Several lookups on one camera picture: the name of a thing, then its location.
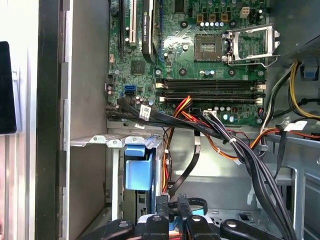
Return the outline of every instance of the pcie slot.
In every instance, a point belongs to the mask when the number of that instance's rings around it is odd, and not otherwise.
[[[125,22],[126,22],[126,4],[125,0],[119,0],[119,32],[118,32],[118,50],[122,57],[125,52]]]
[[[129,43],[134,46],[137,44],[137,0],[130,0],[130,33]]]

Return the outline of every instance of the metal panel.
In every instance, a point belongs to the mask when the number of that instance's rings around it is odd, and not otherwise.
[[[70,139],[105,134],[108,1],[73,3]]]
[[[69,239],[76,239],[105,205],[106,146],[72,147]]]
[[[271,6],[272,21],[281,33],[278,52],[285,58],[299,55],[302,60],[310,57],[318,59],[320,57],[320,38],[317,38],[320,35],[320,1],[272,0]],[[304,45],[309,42],[311,44],[306,48]]]

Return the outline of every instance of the white surface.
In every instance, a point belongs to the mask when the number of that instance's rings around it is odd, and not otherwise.
[[[0,1],[0,41],[10,45],[22,121],[22,133],[0,136],[0,221],[6,240],[35,239],[38,21],[38,1]]]

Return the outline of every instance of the blue plastic tab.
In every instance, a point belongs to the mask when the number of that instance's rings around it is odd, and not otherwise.
[[[146,147],[143,145],[127,145],[124,150],[125,156],[143,157],[145,156]]]
[[[149,191],[152,184],[153,153],[148,160],[127,160],[125,163],[125,189]]]

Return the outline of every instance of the blue connector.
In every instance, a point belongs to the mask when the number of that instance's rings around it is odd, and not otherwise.
[[[134,92],[136,91],[136,86],[135,85],[126,85],[124,86],[124,91],[125,92]]]

